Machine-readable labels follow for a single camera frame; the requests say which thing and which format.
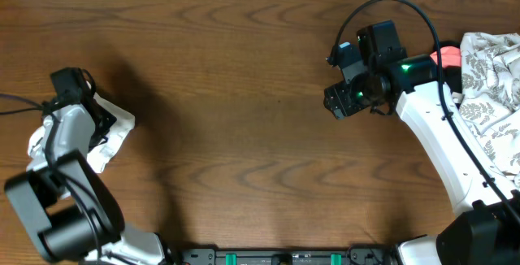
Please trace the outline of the white t-shirt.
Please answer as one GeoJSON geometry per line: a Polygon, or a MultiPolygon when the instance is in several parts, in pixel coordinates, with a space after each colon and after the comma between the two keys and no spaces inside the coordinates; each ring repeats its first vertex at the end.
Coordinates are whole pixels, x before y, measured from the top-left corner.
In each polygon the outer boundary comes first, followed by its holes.
{"type": "MultiPolygon", "coordinates": [[[[102,98],[97,93],[94,94],[94,100],[116,118],[116,121],[106,134],[106,143],[102,144],[103,141],[100,139],[96,142],[96,146],[86,155],[90,167],[100,174],[104,171],[109,161],[117,154],[130,131],[134,129],[135,116],[102,98]]],[[[41,144],[44,134],[45,127],[42,125],[32,134],[28,141],[28,156],[32,159],[35,159],[39,154],[43,155],[41,144]]]]}

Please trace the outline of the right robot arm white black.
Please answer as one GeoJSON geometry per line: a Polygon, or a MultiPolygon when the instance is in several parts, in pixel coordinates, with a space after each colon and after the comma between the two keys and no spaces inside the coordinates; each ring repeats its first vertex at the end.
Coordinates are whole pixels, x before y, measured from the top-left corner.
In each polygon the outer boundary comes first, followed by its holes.
{"type": "Polygon", "coordinates": [[[375,58],[342,53],[329,63],[344,79],[324,91],[324,106],[343,119],[384,103],[419,139],[439,174],[456,216],[437,236],[397,245],[399,264],[517,264],[519,192],[492,169],[463,124],[441,73],[428,55],[375,58]]]}

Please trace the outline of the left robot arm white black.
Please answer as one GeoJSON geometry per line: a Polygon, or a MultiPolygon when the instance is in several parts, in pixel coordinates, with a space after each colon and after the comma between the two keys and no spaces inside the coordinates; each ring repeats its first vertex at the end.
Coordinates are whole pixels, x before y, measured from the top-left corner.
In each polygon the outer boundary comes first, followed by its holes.
{"type": "Polygon", "coordinates": [[[26,172],[4,192],[40,256],[48,263],[172,264],[157,233],[125,224],[120,207],[89,165],[89,155],[111,154],[135,119],[102,99],[90,73],[65,67],[51,74],[56,95],[32,102],[42,135],[32,141],[26,172]]]}

